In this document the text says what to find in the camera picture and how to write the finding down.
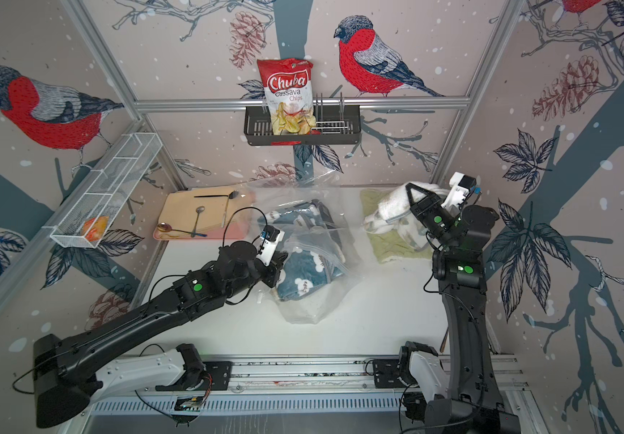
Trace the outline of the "white patterned blanket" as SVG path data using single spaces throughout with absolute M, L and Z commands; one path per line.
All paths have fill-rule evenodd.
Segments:
M 428 246 L 427 230 L 409 209 L 409 183 L 391 193 L 384 192 L 373 212 L 364 218 L 366 233 L 398 235 L 414 251 L 423 251 Z

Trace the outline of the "teal bear print blanket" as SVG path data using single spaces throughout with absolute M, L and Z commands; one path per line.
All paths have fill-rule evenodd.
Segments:
M 288 253 L 276 287 L 279 300 L 301 300 L 347 273 L 339 227 L 322 201 L 279 207 L 267 218 L 284 231 L 282 248 Z

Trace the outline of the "clear plastic vacuum bag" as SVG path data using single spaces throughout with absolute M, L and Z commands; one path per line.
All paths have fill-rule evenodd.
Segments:
M 252 179 L 247 186 L 265 222 L 283 233 L 277 246 L 288 254 L 270 291 L 286 322 L 313 325 L 327 318 L 362 280 L 362 259 L 345 217 L 334 171 L 296 180 L 286 175 Z

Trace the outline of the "green fleece blanket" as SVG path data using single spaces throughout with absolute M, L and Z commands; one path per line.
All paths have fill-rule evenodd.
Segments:
M 364 189 L 360 193 L 364 221 L 362 229 L 368 234 L 373 253 L 379 263 L 401 259 L 430 260 L 433 249 L 426 239 L 427 230 L 419 226 L 409 213 L 394 222 L 382 220 L 378 214 L 380 201 L 388 191 Z

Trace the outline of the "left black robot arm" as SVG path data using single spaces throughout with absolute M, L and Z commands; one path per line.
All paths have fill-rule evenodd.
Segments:
M 206 382 L 206 369 L 192 344 L 178 345 L 177 371 L 156 362 L 124 374 L 113 368 L 123 354 L 151 338 L 220 309 L 232 297 L 263 283 L 277 284 L 288 253 L 237 241 L 219 256 L 188 271 L 156 297 L 100 327 L 64 339 L 49 334 L 33 346 L 33 396 L 38 428 L 60 425 L 83 412 L 111 389 L 160 386 L 167 391 Z

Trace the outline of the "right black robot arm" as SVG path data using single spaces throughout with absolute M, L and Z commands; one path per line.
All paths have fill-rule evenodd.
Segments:
M 518 433 L 519 418 L 505 408 L 494 377 L 485 323 L 483 253 L 498 215 L 476 204 L 452 215 L 433 191 L 413 183 L 405 190 L 409 210 L 439 244 L 432 275 L 447 312 L 451 345 L 447 392 L 428 401 L 424 423 L 413 432 Z

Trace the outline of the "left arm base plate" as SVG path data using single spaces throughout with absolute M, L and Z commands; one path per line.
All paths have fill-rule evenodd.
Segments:
M 223 392 L 229 388 L 232 368 L 232 361 L 205 362 L 203 370 L 187 370 L 173 384 L 161 388 L 156 387 L 156 390 L 159 392 Z

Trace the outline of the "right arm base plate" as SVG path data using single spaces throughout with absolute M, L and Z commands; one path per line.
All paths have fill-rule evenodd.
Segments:
M 398 389 L 411 386 L 415 379 L 409 373 L 409 365 L 399 358 L 373 359 L 372 366 L 373 383 L 376 389 Z

